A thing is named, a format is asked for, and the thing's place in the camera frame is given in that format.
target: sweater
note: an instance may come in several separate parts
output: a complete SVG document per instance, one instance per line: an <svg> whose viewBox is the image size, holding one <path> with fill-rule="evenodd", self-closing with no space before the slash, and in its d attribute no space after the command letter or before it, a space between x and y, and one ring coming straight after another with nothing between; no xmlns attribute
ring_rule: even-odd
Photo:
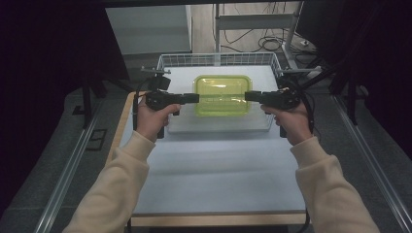
<svg viewBox="0 0 412 233"><path fill-rule="evenodd" d="M114 151L63 232L122 232L149 173L147 158L155 144L133 131ZM316 137L291 149L296 181L315 232L379 232L357 191L343 178L337 158Z"/></svg>

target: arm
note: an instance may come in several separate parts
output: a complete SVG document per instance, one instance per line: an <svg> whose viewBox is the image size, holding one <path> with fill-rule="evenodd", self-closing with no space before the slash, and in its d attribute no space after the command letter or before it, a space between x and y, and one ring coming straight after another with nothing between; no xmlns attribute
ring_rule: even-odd
<svg viewBox="0 0 412 233"><path fill-rule="evenodd" d="M148 176L147 158L157 132L179 109L180 105L170 105L155 112L141 101L136 131L124 147L115 149L115 159L102 170L64 232L122 232Z"/></svg>
<svg viewBox="0 0 412 233"><path fill-rule="evenodd" d="M338 159L326 154L310 132L303 104L289 111L261 108L287 131L298 164L297 184L315 232L379 232L360 195L343 177Z"/></svg>

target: green container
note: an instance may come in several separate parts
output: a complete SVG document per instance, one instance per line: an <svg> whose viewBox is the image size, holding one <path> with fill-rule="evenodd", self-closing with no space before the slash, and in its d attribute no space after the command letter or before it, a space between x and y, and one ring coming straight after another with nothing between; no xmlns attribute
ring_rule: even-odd
<svg viewBox="0 0 412 233"><path fill-rule="evenodd" d="M200 117L236 117L250 110L245 91L252 90L252 81L247 76L203 75L194 80L193 88L200 95L195 106Z"/></svg>

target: hand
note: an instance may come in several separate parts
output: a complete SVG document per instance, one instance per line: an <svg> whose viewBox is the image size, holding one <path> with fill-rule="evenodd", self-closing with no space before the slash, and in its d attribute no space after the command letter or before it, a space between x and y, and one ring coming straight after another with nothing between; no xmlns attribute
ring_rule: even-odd
<svg viewBox="0 0 412 233"><path fill-rule="evenodd" d="M309 130L309 120L305 106L300 103L292 110L278 110L262 105L260 107L266 113L275 116L276 124L284 127L287 132L288 141L292 146L312 137Z"/></svg>
<svg viewBox="0 0 412 233"><path fill-rule="evenodd" d="M173 104L159 111L152 110L146 105L146 97L143 96L138 106L136 131L155 143L158 131L169 123L168 116L180 109L181 105Z"/></svg>

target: person's left hand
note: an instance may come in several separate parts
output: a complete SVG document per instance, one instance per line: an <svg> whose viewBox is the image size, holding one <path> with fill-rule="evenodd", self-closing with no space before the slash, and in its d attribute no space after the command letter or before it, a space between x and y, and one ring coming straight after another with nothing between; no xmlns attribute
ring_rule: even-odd
<svg viewBox="0 0 412 233"><path fill-rule="evenodd" d="M146 105L146 97L143 96L138 108L136 131L145 138L155 142L158 131L169 123L168 116L178 112L181 109L181 105L172 104L162 110L155 111Z"/></svg>

